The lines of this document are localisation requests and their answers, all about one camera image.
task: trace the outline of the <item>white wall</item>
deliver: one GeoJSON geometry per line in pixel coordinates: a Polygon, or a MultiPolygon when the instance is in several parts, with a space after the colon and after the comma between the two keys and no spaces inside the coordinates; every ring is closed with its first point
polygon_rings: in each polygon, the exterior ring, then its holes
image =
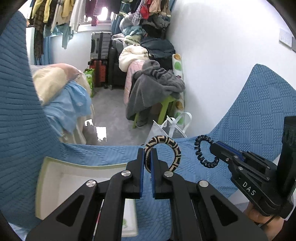
{"type": "Polygon", "coordinates": [[[25,18],[29,18],[29,12],[30,12],[30,5],[32,0],[26,1],[19,9],[19,11],[24,15],[25,18]]]}
{"type": "Polygon", "coordinates": [[[35,28],[26,28],[26,45],[29,64],[34,64],[34,33],[35,28]]]}
{"type": "Polygon", "coordinates": [[[266,0],[176,0],[167,36],[182,56],[188,136],[216,126],[257,63],[296,88],[296,53],[280,28],[289,31],[266,0]]]}
{"type": "Polygon", "coordinates": [[[84,71],[88,67],[91,51],[91,33],[110,31],[110,24],[98,24],[95,27],[80,25],[78,33],[68,42],[67,49],[62,48],[62,35],[51,37],[53,62],[71,64],[84,71]]]}

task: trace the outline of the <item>finger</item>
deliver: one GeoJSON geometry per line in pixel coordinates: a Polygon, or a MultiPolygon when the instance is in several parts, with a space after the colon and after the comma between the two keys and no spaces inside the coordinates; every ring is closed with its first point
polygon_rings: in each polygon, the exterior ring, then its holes
{"type": "Polygon", "coordinates": [[[250,212],[252,211],[252,209],[254,209],[254,205],[251,202],[249,202],[247,209],[244,211],[244,214],[246,216],[249,216],[250,215],[250,212]]]}
{"type": "Polygon", "coordinates": [[[256,223],[266,223],[269,219],[271,219],[271,216],[265,217],[261,215],[256,209],[252,209],[248,217],[256,223]]]}

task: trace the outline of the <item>gray floor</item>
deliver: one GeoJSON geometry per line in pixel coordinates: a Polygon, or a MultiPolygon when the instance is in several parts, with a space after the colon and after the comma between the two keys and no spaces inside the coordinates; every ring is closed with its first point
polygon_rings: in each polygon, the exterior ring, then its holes
{"type": "Polygon", "coordinates": [[[126,119],[126,105],[123,102],[123,89],[96,88],[92,103],[95,111],[95,126],[107,128],[107,141],[88,144],[121,146],[142,145],[149,134],[152,120],[142,127],[132,128],[133,121],[126,119]]]}

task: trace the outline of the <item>dark jacket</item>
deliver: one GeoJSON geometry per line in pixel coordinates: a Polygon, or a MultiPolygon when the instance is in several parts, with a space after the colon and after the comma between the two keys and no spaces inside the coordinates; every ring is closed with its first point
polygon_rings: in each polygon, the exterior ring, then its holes
{"type": "Polygon", "coordinates": [[[174,46],[167,39],[145,37],[141,41],[141,46],[146,48],[153,58],[165,58],[176,53],[174,46]]]}

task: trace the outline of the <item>yellow sweater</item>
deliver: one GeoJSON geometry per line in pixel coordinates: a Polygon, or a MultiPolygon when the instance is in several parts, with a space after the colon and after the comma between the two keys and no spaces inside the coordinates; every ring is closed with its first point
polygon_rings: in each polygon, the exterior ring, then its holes
{"type": "Polygon", "coordinates": [[[35,14],[42,2],[43,2],[43,0],[36,0],[35,4],[33,6],[33,10],[32,10],[32,18],[35,16],[35,14]]]}
{"type": "Polygon", "coordinates": [[[65,0],[62,17],[66,17],[70,14],[70,12],[72,12],[74,3],[75,3],[75,0],[65,0]]]}
{"type": "Polygon", "coordinates": [[[49,6],[51,4],[52,0],[46,0],[45,9],[44,9],[44,16],[43,16],[43,22],[47,23],[49,18],[49,6]]]}

